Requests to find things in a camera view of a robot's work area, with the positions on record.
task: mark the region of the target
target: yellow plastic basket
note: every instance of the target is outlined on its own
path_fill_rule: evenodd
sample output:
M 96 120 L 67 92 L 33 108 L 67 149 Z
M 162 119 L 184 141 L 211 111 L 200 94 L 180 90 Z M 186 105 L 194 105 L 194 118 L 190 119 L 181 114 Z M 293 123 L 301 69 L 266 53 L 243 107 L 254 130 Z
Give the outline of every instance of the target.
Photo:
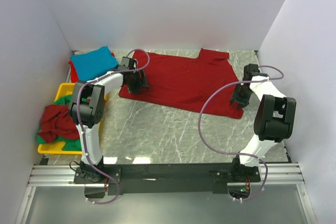
M 72 94 L 73 88 L 75 87 L 74 83 L 62 83 L 57 91 L 55 101 L 60 99 L 61 97 L 64 97 L 66 95 Z M 82 155 L 82 151 L 75 152 L 75 151 L 62 151 L 62 148 L 64 147 L 65 142 L 59 141 L 54 142 L 51 144 L 39 144 L 37 151 L 41 154 L 65 154 L 65 155 Z

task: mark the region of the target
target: white wall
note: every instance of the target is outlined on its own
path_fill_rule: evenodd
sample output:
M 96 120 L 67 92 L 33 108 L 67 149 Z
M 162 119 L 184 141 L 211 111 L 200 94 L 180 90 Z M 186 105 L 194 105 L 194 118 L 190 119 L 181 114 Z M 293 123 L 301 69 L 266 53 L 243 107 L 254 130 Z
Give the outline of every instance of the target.
M 70 49 L 43 0 L 0 0 L 0 222 L 13 223 L 36 161 L 44 106 L 66 77 Z
M 46 0 L 71 49 L 259 49 L 284 0 Z
M 286 0 L 259 51 L 285 73 L 276 85 L 297 100 L 291 157 L 298 161 L 319 223 L 335 223 L 336 0 Z

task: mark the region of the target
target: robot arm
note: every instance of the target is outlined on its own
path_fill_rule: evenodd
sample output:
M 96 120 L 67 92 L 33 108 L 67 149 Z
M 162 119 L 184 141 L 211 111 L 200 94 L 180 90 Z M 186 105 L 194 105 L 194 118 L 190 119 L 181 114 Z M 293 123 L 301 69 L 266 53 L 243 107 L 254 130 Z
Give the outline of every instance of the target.
M 258 157 L 264 155 L 283 139 L 292 134 L 296 101 L 286 97 L 269 80 L 267 74 L 260 73 L 258 65 L 249 64 L 244 68 L 243 80 L 262 81 L 259 83 L 246 83 L 237 85 L 231 102 L 238 102 L 243 108 L 248 105 L 250 95 L 255 93 L 260 100 L 260 106 L 254 122 L 254 132 L 251 140 L 241 153 L 254 154 Z M 253 157 L 239 155 L 239 165 L 256 167 L 259 161 Z
M 118 65 L 116 70 L 135 69 L 136 60 L 128 57 L 123 57 L 121 64 Z M 80 88 L 85 84 L 84 81 L 78 81 L 75 84 L 72 98 L 69 105 L 69 115 L 72 117 L 76 128 L 80 133 L 80 141 L 82 146 L 82 158 L 81 166 L 82 170 L 86 170 L 91 173 L 90 176 L 94 177 L 95 172 L 91 169 L 85 150 L 83 149 L 83 134 L 85 135 L 89 155 L 92 163 L 97 167 L 103 165 L 103 155 L 99 146 L 98 128 L 99 122 L 102 119 L 104 109 L 104 95 L 112 90 L 119 88 L 126 84 L 130 93 L 140 93 L 142 88 L 149 88 L 144 71 L 115 73 L 107 78 L 96 82 L 95 84 L 87 85 L 80 97 L 80 116 L 84 125 L 85 133 L 82 133 L 82 129 L 77 119 L 77 97 Z

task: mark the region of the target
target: blue cloth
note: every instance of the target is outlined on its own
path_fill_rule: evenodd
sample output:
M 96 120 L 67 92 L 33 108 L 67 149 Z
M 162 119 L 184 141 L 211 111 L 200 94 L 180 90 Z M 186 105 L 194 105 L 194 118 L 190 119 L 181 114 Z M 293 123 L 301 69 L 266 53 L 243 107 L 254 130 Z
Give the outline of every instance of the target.
M 102 47 L 83 55 L 74 55 L 70 59 L 81 81 L 89 81 L 102 76 L 118 65 L 108 47 Z

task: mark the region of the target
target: gray marble surface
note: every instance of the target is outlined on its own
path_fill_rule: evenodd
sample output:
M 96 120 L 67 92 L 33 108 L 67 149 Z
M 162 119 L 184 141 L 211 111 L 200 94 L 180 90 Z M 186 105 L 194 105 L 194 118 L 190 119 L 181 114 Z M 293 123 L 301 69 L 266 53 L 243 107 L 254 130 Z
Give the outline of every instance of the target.
M 149 50 L 159 54 L 196 58 L 199 50 Z M 118 60 L 128 50 L 115 50 Z M 229 63 L 238 79 L 249 63 L 258 63 L 254 51 L 229 51 Z M 120 98 L 119 90 L 109 95 L 101 122 L 100 146 L 107 163 L 212 163 L 231 162 L 232 156 L 215 153 L 201 141 L 197 131 L 198 113 L 141 101 Z M 253 94 L 240 120 L 204 114 L 202 132 L 214 148 L 241 151 L 253 135 L 254 118 L 259 106 Z M 48 164 L 68 164 L 80 156 L 52 155 Z M 283 143 L 266 155 L 267 162 L 287 162 Z

